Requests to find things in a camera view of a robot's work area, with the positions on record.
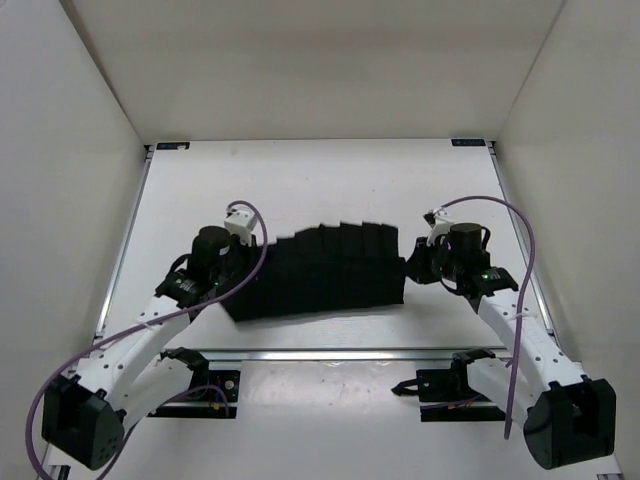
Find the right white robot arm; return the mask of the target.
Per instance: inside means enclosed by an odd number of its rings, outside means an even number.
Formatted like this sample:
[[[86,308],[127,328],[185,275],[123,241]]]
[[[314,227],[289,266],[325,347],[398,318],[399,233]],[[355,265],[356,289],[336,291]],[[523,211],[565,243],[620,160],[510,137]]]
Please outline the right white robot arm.
[[[495,404],[517,424],[538,465],[552,470],[602,458],[615,448],[616,394],[591,379],[561,350],[527,308],[508,271],[494,267],[490,231],[430,214],[431,232],[416,241],[407,262],[418,284],[441,283],[464,298],[511,354],[506,364],[486,347],[456,352],[449,368],[417,373],[423,402],[460,405],[473,398]]]

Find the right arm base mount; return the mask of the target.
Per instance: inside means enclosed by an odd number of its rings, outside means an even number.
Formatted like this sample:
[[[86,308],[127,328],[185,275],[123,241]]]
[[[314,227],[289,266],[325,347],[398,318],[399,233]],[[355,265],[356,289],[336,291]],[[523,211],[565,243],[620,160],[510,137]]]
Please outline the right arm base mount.
[[[503,421],[504,412],[469,384],[469,366],[487,359],[510,363],[487,348],[459,351],[447,368],[418,369],[412,379],[399,382],[391,392],[398,397],[416,397],[422,423]]]

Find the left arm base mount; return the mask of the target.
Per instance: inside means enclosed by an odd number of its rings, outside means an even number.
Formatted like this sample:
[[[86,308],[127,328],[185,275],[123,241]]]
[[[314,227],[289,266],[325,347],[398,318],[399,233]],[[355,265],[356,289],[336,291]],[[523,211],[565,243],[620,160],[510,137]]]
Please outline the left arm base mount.
[[[183,347],[164,350],[160,359],[177,361],[191,374],[185,392],[150,412],[150,418],[235,419],[239,401],[241,369],[224,366],[202,353]]]

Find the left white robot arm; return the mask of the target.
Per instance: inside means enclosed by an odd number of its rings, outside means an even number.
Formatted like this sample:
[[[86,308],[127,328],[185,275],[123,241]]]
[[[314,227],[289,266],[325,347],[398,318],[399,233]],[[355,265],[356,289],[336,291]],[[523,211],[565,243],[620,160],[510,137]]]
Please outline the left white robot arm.
[[[250,226],[203,227],[174,261],[133,326],[107,337],[44,387],[41,436],[92,471],[123,448],[132,428],[166,401],[208,389],[204,356],[168,343],[209,305],[229,299],[266,257]]]

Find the black pleated skirt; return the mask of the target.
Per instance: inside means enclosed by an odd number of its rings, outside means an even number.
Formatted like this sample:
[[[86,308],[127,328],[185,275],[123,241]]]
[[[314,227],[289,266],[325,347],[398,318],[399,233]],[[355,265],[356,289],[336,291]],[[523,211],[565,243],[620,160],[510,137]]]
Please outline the black pleated skirt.
[[[395,226],[364,222],[279,238],[257,275],[221,305],[236,322],[401,305],[398,237]]]

